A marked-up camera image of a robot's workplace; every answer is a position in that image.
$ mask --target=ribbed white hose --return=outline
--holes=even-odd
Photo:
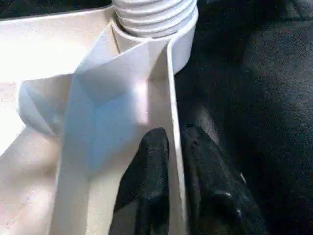
[[[137,37],[165,37],[186,26],[197,0],[112,0],[121,25]]]

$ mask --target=black rubber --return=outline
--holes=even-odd
[[[118,190],[111,235],[122,234],[117,228],[119,210],[136,202],[135,235],[166,235],[169,219],[168,164],[169,147],[163,128],[149,131],[142,139],[138,152],[126,170]]]

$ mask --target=black object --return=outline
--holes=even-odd
[[[158,128],[148,132],[121,180],[110,229],[111,235],[124,234],[118,229],[120,223],[125,220],[125,215],[119,214],[122,210],[130,217],[134,217],[135,214],[134,231],[129,234],[168,233],[168,158],[169,146],[165,130]]]
[[[190,232],[193,235],[266,235],[249,189],[199,127],[181,134]]]

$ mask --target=white plastic tray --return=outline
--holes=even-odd
[[[143,135],[164,127],[170,145],[169,234],[187,234],[174,74],[189,59],[198,11],[184,29],[160,39],[129,36],[112,7],[101,11],[106,25],[73,74],[24,81],[19,88],[22,120],[62,147],[46,232],[108,234],[122,175]]]

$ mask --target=black fabric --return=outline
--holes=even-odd
[[[179,121],[244,174],[272,234],[313,234],[312,1],[244,2],[199,1]]]
[[[264,220],[236,169],[199,127],[186,126],[181,143],[193,235],[266,235]]]
[[[125,220],[120,210],[131,203],[135,207],[126,210],[134,216],[135,235],[166,235],[168,233],[169,194],[168,170],[169,147],[166,132],[158,128],[148,132],[139,150],[126,170],[118,190],[110,234],[123,234],[118,229]]]
[[[111,0],[0,0],[0,19],[102,7]]]

